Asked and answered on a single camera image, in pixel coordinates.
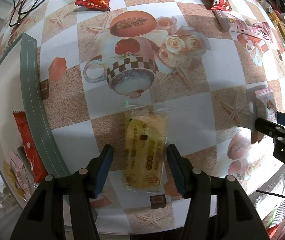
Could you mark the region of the pink crispy cranberry packet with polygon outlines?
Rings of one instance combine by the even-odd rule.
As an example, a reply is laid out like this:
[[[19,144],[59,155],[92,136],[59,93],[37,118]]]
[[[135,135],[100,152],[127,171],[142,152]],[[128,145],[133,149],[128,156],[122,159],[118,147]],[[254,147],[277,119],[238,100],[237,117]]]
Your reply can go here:
[[[277,105],[274,98],[273,88],[255,86],[247,89],[249,103],[249,116],[251,126],[251,143],[260,141],[264,135],[258,132],[254,123],[257,118],[262,118],[277,123]]]

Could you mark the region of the long red snack packet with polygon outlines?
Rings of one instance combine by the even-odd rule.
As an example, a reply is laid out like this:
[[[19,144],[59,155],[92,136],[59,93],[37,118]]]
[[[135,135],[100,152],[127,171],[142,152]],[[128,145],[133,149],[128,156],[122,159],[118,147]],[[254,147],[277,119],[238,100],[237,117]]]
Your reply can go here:
[[[14,111],[13,116],[21,135],[26,157],[30,163],[34,182],[41,183],[47,176],[47,171],[34,144],[26,114],[24,111]]]

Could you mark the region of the yellow wafer snack packet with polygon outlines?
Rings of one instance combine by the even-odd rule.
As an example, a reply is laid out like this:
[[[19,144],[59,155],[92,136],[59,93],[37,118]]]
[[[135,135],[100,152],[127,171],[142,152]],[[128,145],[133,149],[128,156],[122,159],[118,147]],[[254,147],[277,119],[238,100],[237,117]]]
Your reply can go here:
[[[132,191],[160,191],[165,160],[169,110],[125,105],[125,168],[123,184]]]

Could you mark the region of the gold foil candy packet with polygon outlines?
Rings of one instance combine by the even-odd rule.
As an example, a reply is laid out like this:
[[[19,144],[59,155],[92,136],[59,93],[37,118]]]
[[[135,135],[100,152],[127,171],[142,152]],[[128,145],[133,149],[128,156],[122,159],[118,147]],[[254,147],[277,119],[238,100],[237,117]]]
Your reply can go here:
[[[13,186],[15,192],[27,202],[30,199],[30,191],[24,166],[18,166],[12,161],[8,163],[5,160],[2,165],[5,176],[10,181],[10,185]]]

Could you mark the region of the pink white snack packet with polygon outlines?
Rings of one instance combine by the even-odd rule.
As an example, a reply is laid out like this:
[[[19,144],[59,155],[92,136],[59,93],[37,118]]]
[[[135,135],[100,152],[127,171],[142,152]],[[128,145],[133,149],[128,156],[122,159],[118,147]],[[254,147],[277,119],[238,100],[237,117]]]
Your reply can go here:
[[[233,31],[273,42],[273,35],[267,22],[247,23],[222,10],[214,10],[213,13],[223,33]]]

